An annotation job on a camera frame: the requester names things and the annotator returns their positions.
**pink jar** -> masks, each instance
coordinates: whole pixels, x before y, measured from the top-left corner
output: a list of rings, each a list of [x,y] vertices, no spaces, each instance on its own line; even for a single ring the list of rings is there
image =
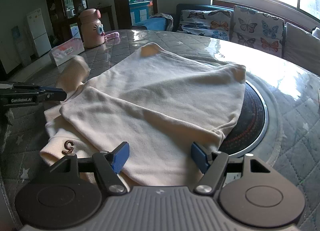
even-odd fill
[[[88,9],[79,15],[81,20],[81,32],[86,48],[94,48],[105,42],[103,25],[99,18],[99,10]]]

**orange butterfly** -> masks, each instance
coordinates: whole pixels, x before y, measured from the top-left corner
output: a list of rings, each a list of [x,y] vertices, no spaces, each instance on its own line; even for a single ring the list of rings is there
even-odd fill
[[[219,23],[218,23],[217,21],[212,21],[210,29],[224,29],[224,30],[228,31],[229,30],[228,22],[223,21],[221,23],[221,21],[219,21]]]
[[[278,41],[270,43],[270,42],[266,41],[263,38],[260,38],[260,39],[261,39],[261,43],[262,43],[262,48],[263,49],[269,48],[269,51],[273,50],[274,52],[278,52],[278,47],[279,47]]]

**gray ribbed panel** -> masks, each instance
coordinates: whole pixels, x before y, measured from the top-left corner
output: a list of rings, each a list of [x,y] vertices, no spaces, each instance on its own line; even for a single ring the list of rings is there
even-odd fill
[[[86,223],[66,231],[245,231],[230,221],[214,200],[187,187],[134,187],[129,194],[111,197]],[[279,229],[298,231],[295,227]],[[21,231],[39,231],[24,227]]]

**quilted tablecloth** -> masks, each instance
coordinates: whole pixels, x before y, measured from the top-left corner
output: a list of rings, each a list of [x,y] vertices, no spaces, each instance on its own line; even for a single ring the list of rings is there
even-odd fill
[[[208,37],[167,31],[120,30],[120,40],[86,50],[81,55],[91,68],[87,78],[98,76],[139,47],[155,42],[165,50],[198,61],[226,61],[243,64],[273,94],[282,119],[281,146],[273,167],[297,185],[306,197],[301,230],[320,229],[320,78],[278,57],[238,44]],[[54,86],[58,74],[68,62],[47,66],[28,80],[42,86]],[[13,206],[17,191],[47,167],[39,156],[46,145],[44,105],[14,108],[14,121],[4,136],[1,175],[9,203]]]

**white refrigerator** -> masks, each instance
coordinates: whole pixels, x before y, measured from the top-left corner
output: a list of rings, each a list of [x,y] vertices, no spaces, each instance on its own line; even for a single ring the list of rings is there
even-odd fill
[[[27,15],[29,39],[35,55],[39,58],[51,49],[47,31],[45,30],[41,9]]]

